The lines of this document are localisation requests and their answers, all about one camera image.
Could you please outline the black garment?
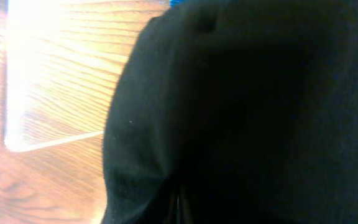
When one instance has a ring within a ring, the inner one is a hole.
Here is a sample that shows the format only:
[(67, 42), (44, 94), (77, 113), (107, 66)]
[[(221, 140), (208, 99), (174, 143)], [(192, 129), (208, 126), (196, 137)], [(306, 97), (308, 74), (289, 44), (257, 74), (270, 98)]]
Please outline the black garment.
[(358, 1), (185, 1), (144, 27), (103, 223), (358, 223)]

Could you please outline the blue sequin garment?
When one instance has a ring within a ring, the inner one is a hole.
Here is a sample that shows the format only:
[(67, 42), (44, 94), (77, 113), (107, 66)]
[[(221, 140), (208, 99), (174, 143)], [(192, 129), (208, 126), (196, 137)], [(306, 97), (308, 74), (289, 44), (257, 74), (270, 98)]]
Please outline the blue sequin garment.
[(181, 4), (182, 2), (184, 2), (185, 0), (169, 0), (170, 6), (176, 6), (178, 4)]

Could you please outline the clear plastic storage bin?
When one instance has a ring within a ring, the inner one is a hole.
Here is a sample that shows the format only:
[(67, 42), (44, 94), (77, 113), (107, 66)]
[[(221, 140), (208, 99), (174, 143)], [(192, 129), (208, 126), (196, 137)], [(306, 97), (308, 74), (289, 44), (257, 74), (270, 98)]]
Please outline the clear plastic storage bin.
[(26, 152), (103, 133), (138, 33), (167, 0), (10, 1), (4, 143)]

